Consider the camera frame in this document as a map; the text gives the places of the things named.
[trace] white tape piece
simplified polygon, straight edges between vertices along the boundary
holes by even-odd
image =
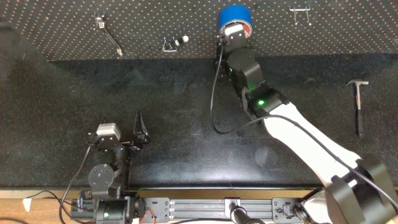
[[[31,198],[24,198],[24,200],[22,201],[22,203],[24,204],[25,210],[27,212],[30,211],[30,203],[32,202]]]

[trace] black table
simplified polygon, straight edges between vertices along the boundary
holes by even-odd
[[[134,154],[134,188],[309,188],[316,175],[262,126],[216,134],[209,122],[212,59],[87,60],[49,63],[10,33],[1,46],[0,187],[64,189],[103,114],[123,136],[137,110],[152,144]],[[334,55],[258,58],[268,84],[284,93],[320,131],[361,157],[373,156],[398,185],[398,56]],[[361,91],[364,138],[354,120],[354,78]],[[219,129],[248,118],[229,80],[215,98]],[[101,160],[90,154],[73,188],[88,187]]]

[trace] pegboard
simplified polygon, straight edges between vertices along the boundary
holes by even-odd
[[[251,12],[249,40],[258,56],[398,53],[398,1],[388,0],[2,0],[0,16],[48,60],[216,57],[218,15],[229,5]],[[294,14],[289,6],[310,6]],[[95,27],[94,13],[121,46]],[[161,51],[164,37],[189,36],[178,52]]]

